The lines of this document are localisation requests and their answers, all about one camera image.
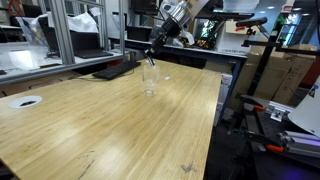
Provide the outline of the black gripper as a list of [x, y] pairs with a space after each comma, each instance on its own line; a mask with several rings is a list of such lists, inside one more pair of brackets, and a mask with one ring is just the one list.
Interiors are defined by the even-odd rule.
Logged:
[[152, 42], [149, 49], [146, 50], [146, 56], [152, 57], [155, 55], [165, 44], [168, 39], [167, 31], [160, 31], [155, 40]]

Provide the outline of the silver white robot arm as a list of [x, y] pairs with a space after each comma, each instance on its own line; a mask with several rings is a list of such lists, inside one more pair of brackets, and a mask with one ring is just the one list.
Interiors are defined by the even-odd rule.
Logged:
[[157, 30], [155, 40], [145, 51], [146, 56], [151, 58], [166, 44], [168, 38], [178, 36], [208, 2], [209, 0], [181, 0]]

